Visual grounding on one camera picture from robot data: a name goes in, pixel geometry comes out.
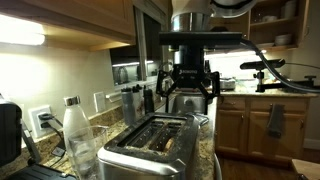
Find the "drawer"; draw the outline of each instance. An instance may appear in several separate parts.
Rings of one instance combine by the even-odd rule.
[[[251,99],[251,111],[270,111],[273,104],[282,104],[286,112],[305,112],[308,102],[303,98],[254,98]]]
[[[246,101],[244,97],[224,97],[221,96],[218,99],[218,108],[230,109],[230,110],[242,110],[246,107]]]

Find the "floor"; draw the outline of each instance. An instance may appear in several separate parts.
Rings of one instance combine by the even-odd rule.
[[[320,163],[320,151],[305,149],[303,160]],[[292,169],[219,158],[223,180],[296,180]]]

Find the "kitchen cabinet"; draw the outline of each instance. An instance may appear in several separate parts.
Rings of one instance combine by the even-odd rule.
[[[240,155],[289,163],[299,158],[307,121],[309,97],[221,96],[217,104],[217,154]],[[280,138],[269,136],[271,105],[284,105]]]
[[[229,31],[242,32],[260,49],[277,51],[297,48],[307,34],[307,15],[309,0],[297,0],[294,16],[283,18],[281,12],[288,0],[258,1],[250,12],[230,19],[211,18],[211,27],[225,26]],[[265,16],[276,16],[276,20],[264,21]],[[287,45],[274,46],[278,35],[292,34],[291,42]]]
[[[100,50],[135,44],[131,0],[10,0],[0,12],[45,26],[48,46]]]

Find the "electrical outlet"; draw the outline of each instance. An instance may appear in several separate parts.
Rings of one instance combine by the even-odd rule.
[[[31,121],[32,133],[34,138],[40,138],[52,132],[52,129],[41,127],[41,124],[44,123],[45,121],[40,120],[38,117],[40,114],[44,114],[44,113],[51,114],[49,105],[29,109],[28,112],[29,112],[29,119]]]
[[[102,112],[106,110],[105,97],[103,92],[98,92],[93,94],[94,97],[94,107],[96,112]]]

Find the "kitchen towel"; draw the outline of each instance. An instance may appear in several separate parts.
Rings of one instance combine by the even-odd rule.
[[[268,134],[274,138],[281,138],[283,130],[284,105],[273,104],[270,112],[270,119],[267,125]]]

